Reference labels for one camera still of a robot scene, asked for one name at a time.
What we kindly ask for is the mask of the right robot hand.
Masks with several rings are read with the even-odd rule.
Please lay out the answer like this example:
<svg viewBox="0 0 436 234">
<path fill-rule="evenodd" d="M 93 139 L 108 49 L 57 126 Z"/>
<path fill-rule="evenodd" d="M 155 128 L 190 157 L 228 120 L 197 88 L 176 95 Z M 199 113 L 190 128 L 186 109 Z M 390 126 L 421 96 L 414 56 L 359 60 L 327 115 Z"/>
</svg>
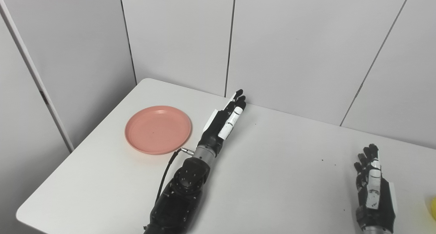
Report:
<svg viewBox="0 0 436 234">
<path fill-rule="evenodd" d="M 392 234 L 396 219 L 394 186 L 383 177 L 379 150 L 369 144 L 354 163 L 359 206 L 356 220 L 363 234 Z"/>
</svg>

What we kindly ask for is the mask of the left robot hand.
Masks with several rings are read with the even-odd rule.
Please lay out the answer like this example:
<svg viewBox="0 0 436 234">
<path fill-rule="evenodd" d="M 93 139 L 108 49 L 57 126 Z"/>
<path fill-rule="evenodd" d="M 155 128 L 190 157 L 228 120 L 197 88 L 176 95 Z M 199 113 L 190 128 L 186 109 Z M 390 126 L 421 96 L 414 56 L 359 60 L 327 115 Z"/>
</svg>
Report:
<svg viewBox="0 0 436 234">
<path fill-rule="evenodd" d="M 243 89 L 236 91 L 223 110 L 215 110 L 204 127 L 197 146 L 204 146 L 218 154 L 246 108 Z"/>
</svg>

